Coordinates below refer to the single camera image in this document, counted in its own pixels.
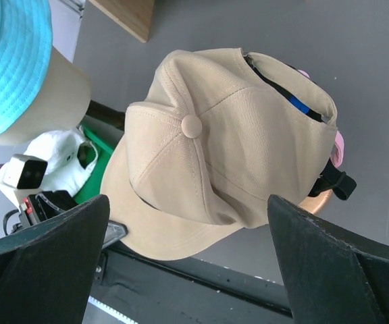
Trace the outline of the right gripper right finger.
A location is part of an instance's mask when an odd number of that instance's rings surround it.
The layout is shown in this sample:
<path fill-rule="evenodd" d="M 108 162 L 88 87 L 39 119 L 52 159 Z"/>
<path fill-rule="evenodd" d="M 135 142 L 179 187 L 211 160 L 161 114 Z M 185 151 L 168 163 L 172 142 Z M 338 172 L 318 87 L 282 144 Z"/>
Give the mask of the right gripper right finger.
<path fill-rule="evenodd" d="M 389 246 L 272 195 L 269 228 L 295 323 L 389 323 Z"/>

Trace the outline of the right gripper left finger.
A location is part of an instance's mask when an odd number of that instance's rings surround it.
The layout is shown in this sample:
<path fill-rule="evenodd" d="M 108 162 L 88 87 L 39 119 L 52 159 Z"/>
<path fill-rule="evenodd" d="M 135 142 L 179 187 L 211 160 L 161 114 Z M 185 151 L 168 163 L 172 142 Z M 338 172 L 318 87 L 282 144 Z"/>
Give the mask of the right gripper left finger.
<path fill-rule="evenodd" d="M 98 195 L 0 238 L 0 323 L 81 323 L 108 220 Z"/>

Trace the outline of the white hat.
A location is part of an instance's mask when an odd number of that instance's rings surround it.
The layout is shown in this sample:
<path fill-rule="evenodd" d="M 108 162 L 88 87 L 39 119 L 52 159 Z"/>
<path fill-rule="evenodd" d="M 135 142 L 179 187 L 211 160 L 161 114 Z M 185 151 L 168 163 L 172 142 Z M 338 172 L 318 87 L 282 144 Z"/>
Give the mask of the white hat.
<path fill-rule="evenodd" d="M 32 140 L 25 155 L 47 162 L 44 191 L 65 190 L 75 196 L 90 178 L 99 152 L 77 128 L 45 132 Z"/>

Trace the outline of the tan hat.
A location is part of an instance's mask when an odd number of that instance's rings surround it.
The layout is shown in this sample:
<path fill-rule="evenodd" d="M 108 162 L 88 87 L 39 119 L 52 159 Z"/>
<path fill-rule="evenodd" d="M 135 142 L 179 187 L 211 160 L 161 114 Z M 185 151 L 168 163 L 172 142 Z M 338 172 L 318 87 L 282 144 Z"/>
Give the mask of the tan hat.
<path fill-rule="evenodd" d="M 127 108 L 101 193 L 134 252 L 160 261 L 191 257 L 242 228 L 266 225 L 272 194 L 296 205 L 309 196 L 321 173 L 311 178 L 286 166 L 293 160 L 284 155 L 292 146 L 284 141 L 291 126 L 283 113 L 291 103 L 244 54 L 173 51 L 146 98 Z M 289 92 L 290 72 L 301 75 L 273 57 L 247 54 Z"/>

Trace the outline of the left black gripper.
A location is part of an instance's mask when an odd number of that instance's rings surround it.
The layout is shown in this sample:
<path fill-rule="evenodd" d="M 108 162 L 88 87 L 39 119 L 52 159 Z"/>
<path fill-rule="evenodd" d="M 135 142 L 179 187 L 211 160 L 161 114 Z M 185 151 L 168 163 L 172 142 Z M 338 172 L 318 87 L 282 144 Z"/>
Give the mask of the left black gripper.
<path fill-rule="evenodd" d="M 77 205 L 66 190 L 30 194 L 21 201 L 17 209 L 3 216 L 3 232 L 7 233 L 7 223 L 13 215 L 17 215 L 20 221 L 12 227 L 11 233 L 16 233 L 65 213 Z"/>

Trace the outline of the pink baseball cap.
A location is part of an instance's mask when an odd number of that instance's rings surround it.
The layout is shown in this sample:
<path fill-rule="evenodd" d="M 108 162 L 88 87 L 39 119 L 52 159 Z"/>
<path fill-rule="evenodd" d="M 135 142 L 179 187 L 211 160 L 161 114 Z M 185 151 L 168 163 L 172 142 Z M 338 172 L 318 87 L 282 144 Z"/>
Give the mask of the pink baseball cap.
<path fill-rule="evenodd" d="M 321 115 L 321 120 L 314 120 L 292 104 L 285 104 L 283 116 L 291 130 L 285 135 L 284 141 L 292 147 L 286 148 L 284 155 L 293 160 L 286 163 L 287 167 L 293 165 L 299 175 L 307 172 L 309 177 L 314 178 L 328 161 L 334 167 L 340 167 L 344 156 L 344 139 L 336 125 L 338 111 L 331 96 L 314 84 L 307 73 L 302 70 L 297 72 L 301 75 L 290 72 L 293 79 L 285 81 L 284 85 L 289 87 L 290 92 L 302 96 L 307 104 L 312 104 L 312 110 Z"/>

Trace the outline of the black cap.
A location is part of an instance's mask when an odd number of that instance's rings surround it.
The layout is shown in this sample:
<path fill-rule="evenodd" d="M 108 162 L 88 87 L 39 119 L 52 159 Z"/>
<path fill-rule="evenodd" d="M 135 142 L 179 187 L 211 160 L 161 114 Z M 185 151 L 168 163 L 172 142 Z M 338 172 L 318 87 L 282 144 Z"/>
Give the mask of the black cap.
<path fill-rule="evenodd" d="M 283 86 L 280 86 L 276 82 L 270 80 L 264 76 L 260 70 L 255 66 L 253 59 L 249 54 L 245 53 L 243 55 L 246 63 L 251 67 L 251 69 L 264 81 L 266 84 L 274 88 L 278 93 L 280 93 L 286 100 L 289 101 L 291 96 L 294 96 L 291 92 L 286 90 Z M 310 113 L 306 115 L 311 119 L 323 123 L 322 115 L 315 112 L 311 109 Z M 342 156 L 344 153 L 344 139 L 340 132 L 336 133 L 336 139 L 334 142 L 334 154 L 327 162 L 320 176 L 317 178 L 315 184 L 313 185 L 309 197 L 316 197 L 321 192 L 332 190 L 333 193 L 340 200 L 348 200 L 349 196 L 353 193 L 357 187 L 356 181 L 348 176 L 344 171 L 340 171 L 337 168 L 337 164 L 342 162 Z"/>

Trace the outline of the cyan bucket hat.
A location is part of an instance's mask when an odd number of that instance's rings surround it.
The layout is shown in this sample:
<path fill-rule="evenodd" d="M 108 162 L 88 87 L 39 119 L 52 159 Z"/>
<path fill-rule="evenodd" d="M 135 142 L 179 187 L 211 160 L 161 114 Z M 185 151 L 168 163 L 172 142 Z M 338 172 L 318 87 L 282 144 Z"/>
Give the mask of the cyan bucket hat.
<path fill-rule="evenodd" d="M 48 1 L 0 1 L 0 134 L 37 97 L 49 69 L 52 44 Z"/>

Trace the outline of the blue baseball cap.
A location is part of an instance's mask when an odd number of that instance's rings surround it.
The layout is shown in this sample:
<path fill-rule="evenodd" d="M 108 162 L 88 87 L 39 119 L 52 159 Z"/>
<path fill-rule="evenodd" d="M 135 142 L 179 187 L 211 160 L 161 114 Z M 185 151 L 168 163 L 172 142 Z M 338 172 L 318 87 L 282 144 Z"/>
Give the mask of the blue baseball cap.
<path fill-rule="evenodd" d="M 308 108 L 304 103 L 302 103 L 299 99 L 297 99 L 295 96 L 291 96 L 289 98 L 289 101 L 301 112 L 304 114 L 309 114 L 311 109 Z"/>

